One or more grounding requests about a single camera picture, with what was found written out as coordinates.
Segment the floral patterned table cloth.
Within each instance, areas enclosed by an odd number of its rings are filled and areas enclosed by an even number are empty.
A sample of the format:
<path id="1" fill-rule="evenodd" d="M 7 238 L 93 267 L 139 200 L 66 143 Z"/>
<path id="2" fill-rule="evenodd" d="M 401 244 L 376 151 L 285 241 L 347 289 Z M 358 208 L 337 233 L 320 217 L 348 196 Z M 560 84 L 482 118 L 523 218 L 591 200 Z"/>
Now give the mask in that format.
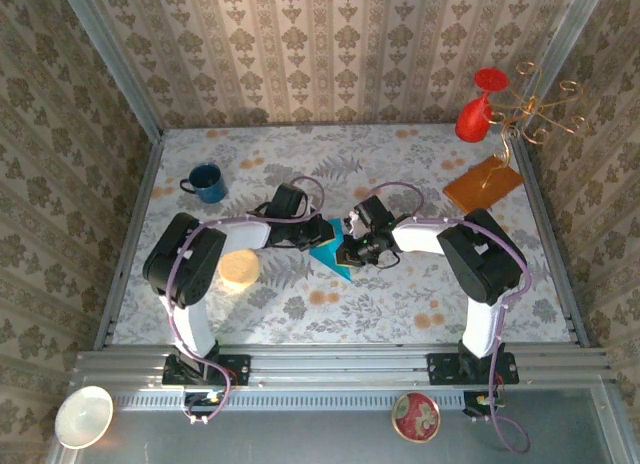
<path id="1" fill-rule="evenodd" d="M 180 212 L 207 220 L 238 216 L 269 200 L 298 176 L 322 213 L 342 218 L 371 189 L 395 214 L 456 217 L 444 187 L 500 143 L 459 141 L 449 125 L 300 126 L 171 130 L 144 218 L 113 340 L 117 344 L 172 341 L 166 312 L 142 275 L 143 263 Z M 203 203 L 179 183 L 191 170 L 216 164 L 227 196 Z M 335 274 L 308 252 L 268 249 L 259 255 L 256 283 L 236 293 L 212 284 L 208 321 L 223 344 L 454 343 L 466 323 L 467 299 L 439 255 L 385 255 L 379 267 Z"/>

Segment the pale orange round disc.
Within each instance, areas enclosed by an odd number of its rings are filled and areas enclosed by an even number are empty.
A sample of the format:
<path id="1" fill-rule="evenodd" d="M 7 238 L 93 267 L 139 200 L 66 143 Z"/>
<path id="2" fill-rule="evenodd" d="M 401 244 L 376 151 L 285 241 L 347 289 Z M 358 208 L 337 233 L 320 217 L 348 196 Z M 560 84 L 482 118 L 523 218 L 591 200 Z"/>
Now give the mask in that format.
<path id="1" fill-rule="evenodd" d="M 224 286 L 240 292 L 258 280 L 260 263 L 254 251 L 242 249 L 222 256 L 217 271 Z"/>

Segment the dark blue enamel mug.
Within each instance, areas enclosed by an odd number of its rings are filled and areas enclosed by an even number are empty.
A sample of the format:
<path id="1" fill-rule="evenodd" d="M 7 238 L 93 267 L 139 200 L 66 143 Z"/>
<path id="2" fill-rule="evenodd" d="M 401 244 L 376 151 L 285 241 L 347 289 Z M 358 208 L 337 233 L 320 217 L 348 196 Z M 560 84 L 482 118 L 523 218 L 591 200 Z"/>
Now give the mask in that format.
<path id="1" fill-rule="evenodd" d="M 194 167 L 189 176 L 179 183 L 182 191 L 196 195 L 203 203 L 216 204 L 228 194 L 220 168 L 213 163 Z"/>

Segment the red plastic wine glass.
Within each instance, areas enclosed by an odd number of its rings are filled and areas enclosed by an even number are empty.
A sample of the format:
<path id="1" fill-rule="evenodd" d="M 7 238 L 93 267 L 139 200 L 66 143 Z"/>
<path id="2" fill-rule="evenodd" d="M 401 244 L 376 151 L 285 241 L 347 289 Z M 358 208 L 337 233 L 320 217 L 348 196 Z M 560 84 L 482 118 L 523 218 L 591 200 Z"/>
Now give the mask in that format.
<path id="1" fill-rule="evenodd" d="M 482 94 L 463 108 L 455 126 L 456 136 L 467 143 L 479 143 L 485 139 L 493 122 L 490 96 L 504 91 L 510 84 L 507 74 L 498 68 L 477 71 L 474 82 Z"/>

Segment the red floral small plate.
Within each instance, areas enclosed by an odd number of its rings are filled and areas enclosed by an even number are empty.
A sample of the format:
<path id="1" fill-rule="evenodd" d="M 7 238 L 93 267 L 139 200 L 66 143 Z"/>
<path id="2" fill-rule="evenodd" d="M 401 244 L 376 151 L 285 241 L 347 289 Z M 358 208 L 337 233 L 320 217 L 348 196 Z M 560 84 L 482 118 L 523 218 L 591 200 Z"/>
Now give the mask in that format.
<path id="1" fill-rule="evenodd" d="M 395 401 L 391 423 L 396 433 L 406 441 L 427 443 L 439 431 L 440 410 L 430 396 L 420 392 L 408 392 Z"/>

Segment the white round bowl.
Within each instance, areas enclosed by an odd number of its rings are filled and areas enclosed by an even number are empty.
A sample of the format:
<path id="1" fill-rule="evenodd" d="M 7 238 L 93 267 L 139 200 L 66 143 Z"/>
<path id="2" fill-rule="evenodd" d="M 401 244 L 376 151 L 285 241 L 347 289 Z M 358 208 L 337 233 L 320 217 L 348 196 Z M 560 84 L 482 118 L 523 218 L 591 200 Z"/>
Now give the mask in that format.
<path id="1" fill-rule="evenodd" d="M 113 398 L 99 386 L 87 386 L 70 394 L 60 406 L 54 430 L 59 443 L 80 450 L 98 442 L 114 416 Z"/>

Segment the aluminium front frame beam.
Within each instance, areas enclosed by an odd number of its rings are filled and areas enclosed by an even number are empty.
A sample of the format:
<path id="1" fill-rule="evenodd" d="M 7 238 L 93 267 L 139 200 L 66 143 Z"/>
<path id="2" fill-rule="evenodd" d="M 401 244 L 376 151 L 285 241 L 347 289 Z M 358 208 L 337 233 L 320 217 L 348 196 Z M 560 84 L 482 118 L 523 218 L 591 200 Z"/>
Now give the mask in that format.
<path id="1" fill-rule="evenodd" d="M 515 390 L 581 389 L 614 382 L 603 350 L 574 343 L 509 344 L 519 383 Z M 429 387 L 432 354 L 454 344 L 227 345 L 221 354 L 250 356 L 251 390 L 406 390 Z M 79 354 L 70 383 L 115 389 L 155 389 L 168 345 L 112 345 Z"/>

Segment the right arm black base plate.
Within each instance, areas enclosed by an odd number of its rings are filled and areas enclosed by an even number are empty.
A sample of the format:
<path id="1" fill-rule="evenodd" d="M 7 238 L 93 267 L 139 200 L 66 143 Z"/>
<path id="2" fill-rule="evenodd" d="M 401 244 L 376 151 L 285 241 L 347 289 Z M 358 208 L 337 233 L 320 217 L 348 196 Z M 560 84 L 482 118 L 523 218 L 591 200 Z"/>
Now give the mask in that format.
<path id="1" fill-rule="evenodd" d="M 492 357 L 481 359 L 472 354 L 433 353 L 426 357 L 429 383 L 443 385 L 487 385 Z M 519 374 L 515 356 L 500 352 L 496 359 L 494 378 L 500 384 L 518 384 Z"/>

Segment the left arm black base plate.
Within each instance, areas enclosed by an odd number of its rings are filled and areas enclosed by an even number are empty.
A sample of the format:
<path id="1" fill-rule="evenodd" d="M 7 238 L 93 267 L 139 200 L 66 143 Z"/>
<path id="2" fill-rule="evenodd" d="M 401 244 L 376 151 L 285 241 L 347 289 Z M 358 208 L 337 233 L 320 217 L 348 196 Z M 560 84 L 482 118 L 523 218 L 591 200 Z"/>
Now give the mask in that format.
<path id="1" fill-rule="evenodd" d="M 223 354 L 218 356 L 218 365 L 228 374 L 232 386 L 247 386 L 251 371 L 251 356 L 246 354 Z M 166 357 L 162 372 L 163 385 L 180 386 L 224 386 L 225 378 L 219 370 L 205 367 L 184 355 L 170 354 Z"/>

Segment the aluminium side rail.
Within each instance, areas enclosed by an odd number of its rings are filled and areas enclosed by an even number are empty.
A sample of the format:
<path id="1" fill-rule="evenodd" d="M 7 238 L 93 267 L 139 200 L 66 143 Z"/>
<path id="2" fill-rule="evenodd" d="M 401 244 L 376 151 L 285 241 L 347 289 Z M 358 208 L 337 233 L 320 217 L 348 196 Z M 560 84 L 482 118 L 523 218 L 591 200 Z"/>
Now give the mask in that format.
<path id="1" fill-rule="evenodd" d="M 524 188 L 549 265 L 550 274 L 553 278 L 556 294 L 565 312 L 567 327 L 572 329 L 572 333 L 575 335 L 574 341 L 578 345 L 583 348 L 589 348 L 592 344 L 580 315 L 527 146 L 521 137 L 512 137 L 510 145 L 518 170 L 524 179 Z"/>
<path id="2" fill-rule="evenodd" d="M 118 322 L 155 177 L 160 167 L 163 148 L 162 141 L 158 141 L 151 147 L 151 152 L 132 210 L 128 230 L 103 309 L 100 326 L 93 344 L 93 351 L 101 351 L 112 342 L 113 332 Z"/>

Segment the aluminium corner post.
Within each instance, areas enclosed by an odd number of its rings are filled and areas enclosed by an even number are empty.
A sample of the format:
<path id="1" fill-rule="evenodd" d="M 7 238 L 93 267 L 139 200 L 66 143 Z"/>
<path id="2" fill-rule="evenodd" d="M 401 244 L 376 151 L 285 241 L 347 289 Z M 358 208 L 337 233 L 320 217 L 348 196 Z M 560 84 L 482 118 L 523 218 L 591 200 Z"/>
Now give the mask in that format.
<path id="1" fill-rule="evenodd" d="M 525 97 L 543 98 L 549 92 L 599 1 L 570 0 L 564 10 L 556 12 L 557 27 L 533 59 L 538 68 L 518 87 Z"/>
<path id="2" fill-rule="evenodd" d="M 116 85 L 127 100 L 137 121 L 144 129 L 152 145 L 161 141 L 162 128 L 156 118 L 142 82 L 135 76 L 128 63 L 124 47 L 108 24 L 106 15 L 99 9 L 96 0 L 67 0 L 84 27 L 94 47 L 100 54 Z"/>

